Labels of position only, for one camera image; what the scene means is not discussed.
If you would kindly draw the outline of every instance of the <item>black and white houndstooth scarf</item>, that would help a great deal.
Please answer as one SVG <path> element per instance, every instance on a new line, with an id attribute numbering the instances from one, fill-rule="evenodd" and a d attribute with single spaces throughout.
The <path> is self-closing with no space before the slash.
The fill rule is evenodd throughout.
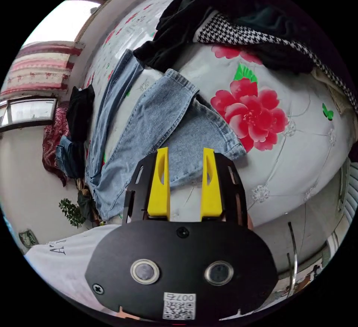
<path id="1" fill-rule="evenodd" d="M 194 41 L 199 43 L 221 43 L 229 45 L 250 45 L 258 43 L 276 43 L 290 45 L 295 50 L 309 56 L 314 64 L 321 69 L 328 78 L 338 87 L 342 88 L 354 111 L 358 114 L 357 100 L 352 92 L 347 89 L 344 82 L 337 77 L 320 59 L 306 46 L 297 41 L 288 41 L 262 32 L 258 32 L 245 26 L 231 24 L 221 13 L 213 13 L 198 28 L 195 33 Z"/>

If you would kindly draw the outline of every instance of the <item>red patterned fabric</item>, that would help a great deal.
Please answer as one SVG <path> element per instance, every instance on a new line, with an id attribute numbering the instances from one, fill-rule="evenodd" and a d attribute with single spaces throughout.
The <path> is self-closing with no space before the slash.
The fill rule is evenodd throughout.
<path id="1" fill-rule="evenodd" d="M 63 135 L 69 135 L 66 119 L 67 108 L 68 102 L 63 102 L 58 105 L 55 112 L 54 123 L 44 128 L 44 140 L 42 143 L 42 164 L 48 172 L 56 174 L 61 179 L 63 186 L 66 186 L 67 177 L 57 166 L 56 146 L 60 143 L 60 139 Z"/>

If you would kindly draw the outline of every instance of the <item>green leaf print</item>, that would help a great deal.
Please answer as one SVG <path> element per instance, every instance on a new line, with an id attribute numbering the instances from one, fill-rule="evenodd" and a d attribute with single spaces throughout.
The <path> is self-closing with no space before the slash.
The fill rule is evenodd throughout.
<path id="1" fill-rule="evenodd" d="M 247 78 L 251 82 L 257 82 L 257 78 L 254 75 L 254 73 L 246 66 L 239 64 L 236 74 L 234 76 L 234 81 L 239 81 L 242 80 L 243 78 Z"/>

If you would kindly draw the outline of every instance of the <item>picture frame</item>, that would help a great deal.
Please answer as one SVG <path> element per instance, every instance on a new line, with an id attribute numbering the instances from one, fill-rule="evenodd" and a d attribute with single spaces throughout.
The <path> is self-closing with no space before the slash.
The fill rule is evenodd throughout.
<path id="1" fill-rule="evenodd" d="M 37 238 L 30 229 L 19 233 L 19 239 L 27 249 L 30 249 L 32 246 L 38 245 Z"/>

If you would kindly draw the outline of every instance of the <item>white shirt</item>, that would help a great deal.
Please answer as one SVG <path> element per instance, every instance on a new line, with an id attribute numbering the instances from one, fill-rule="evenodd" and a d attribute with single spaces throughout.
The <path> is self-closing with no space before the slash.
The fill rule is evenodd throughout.
<path id="1" fill-rule="evenodd" d="M 87 284 L 85 272 L 97 244 L 118 226 L 99 226 L 45 245 L 35 245 L 25 258 L 45 282 L 64 295 L 97 311 L 116 315 L 97 301 Z"/>

